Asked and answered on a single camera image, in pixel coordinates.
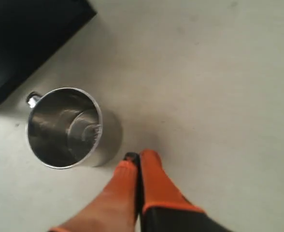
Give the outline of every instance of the metal cup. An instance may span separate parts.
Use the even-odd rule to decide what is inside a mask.
[[[115,129],[115,118],[111,114],[104,117],[95,99],[85,91],[59,88],[44,96],[32,92],[26,101],[32,108],[27,128],[29,145],[46,166],[65,169],[86,159],[91,166],[100,166],[117,153],[121,135]]]

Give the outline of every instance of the gray floor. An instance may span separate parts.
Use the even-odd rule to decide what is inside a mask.
[[[284,231],[284,0],[94,0],[99,12],[0,107],[0,232],[44,231],[148,147],[188,199],[238,231]],[[79,87],[121,120],[117,157],[47,168],[26,95]]]

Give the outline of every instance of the stainless steel mug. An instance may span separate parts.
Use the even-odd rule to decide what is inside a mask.
[[[46,166],[65,169],[86,159],[91,166],[100,166],[117,153],[119,144],[115,143],[121,135],[115,129],[116,120],[105,118],[85,91],[59,88],[44,96],[32,92],[26,101],[32,108],[29,145]]]

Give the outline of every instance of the concrete floor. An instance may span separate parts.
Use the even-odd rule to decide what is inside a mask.
[[[94,0],[99,12],[0,106],[0,232],[42,232],[127,151],[162,156],[186,197],[238,232],[284,231],[284,0]],[[121,120],[100,168],[43,166],[26,95],[78,87]]]

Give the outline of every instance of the cup rim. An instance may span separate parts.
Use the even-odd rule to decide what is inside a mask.
[[[50,164],[47,164],[45,162],[43,162],[37,155],[36,153],[34,152],[34,150],[31,148],[31,145],[29,143],[29,131],[28,131],[28,126],[29,126],[29,122],[30,122],[30,119],[32,118],[33,114],[34,114],[34,110],[36,109],[37,105],[49,94],[52,94],[54,92],[57,92],[57,91],[60,91],[60,90],[64,90],[64,89],[73,89],[73,90],[76,90],[76,91],[79,91],[81,93],[83,93],[84,95],[86,95],[94,104],[96,110],[97,110],[97,113],[98,113],[98,117],[99,117],[99,124],[101,125],[101,130],[100,130],[100,133],[98,134],[98,137],[97,137],[97,140],[95,141],[94,145],[92,146],[92,148],[90,149],[90,151],[88,152],[88,154],[83,158],[81,159],[80,161],[74,163],[74,164],[71,164],[71,165],[68,165],[68,166],[64,166],[64,167],[56,167],[56,166],[53,166],[53,165],[50,165]],[[99,107],[99,104],[97,103],[97,101],[89,94],[87,93],[86,91],[80,89],[80,88],[74,88],[74,87],[62,87],[62,88],[57,88],[57,89],[54,89],[46,94],[44,94],[40,100],[37,102],[37,104],[35,105],[34,108],[31,109],[31,112],[28,116],[28,122],[26,124],[26,134],[27,134],[27,144],[28,144],[28,147],[31,149],[31,151],[34,153],[34,155],[37,157],[37,159],[43,163],[45,166],[49,167],[49,168],[54,168],[54,169],[68,169],[68,168],[72,168],[74,166],[77,166],[79,165],[80,163],[82,163],[84,160],[86,160],[87,158],[89,158],[95,151],[95,149],[98,147],[99,145],[99,142],[100,142],[100,139],[102,137],[102,132],[103,132],[103,119],[102,119],[102,112],[101,112],[101,109]]]

